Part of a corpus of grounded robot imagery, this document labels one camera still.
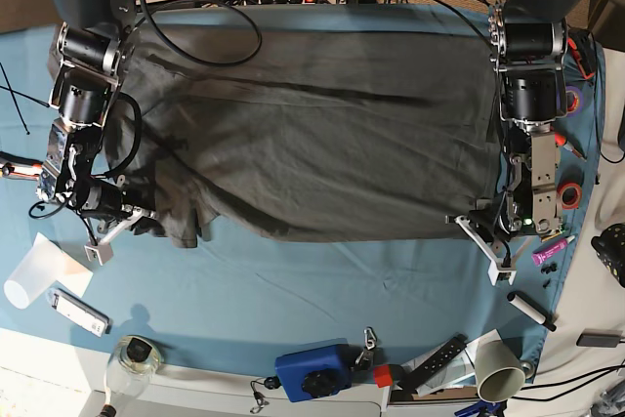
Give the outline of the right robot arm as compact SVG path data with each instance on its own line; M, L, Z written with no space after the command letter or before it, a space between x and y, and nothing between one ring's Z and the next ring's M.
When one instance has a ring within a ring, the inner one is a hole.
M130 106L134 139L141 138L139 105L121 91L125 63L134 49L129 36L136 0L53 2L62 26L56 40L59 67L49 105L59 116L52 124L38 177L37 205L68 209L83 222L102 222L107 230L161 232L151 205L142 196L113 184L136 156L137 145L131 146L116 167L99 175L92 172L104 146L107 118L117 103Z

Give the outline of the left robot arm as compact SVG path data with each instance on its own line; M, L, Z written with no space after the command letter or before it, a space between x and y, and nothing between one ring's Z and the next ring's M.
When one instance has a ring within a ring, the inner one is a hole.
M544 237L562 227L552 126L567 114L566 17L578 2L495 0L489 8L505 181L491 208L469 215L479 241L507 243L520 234Z

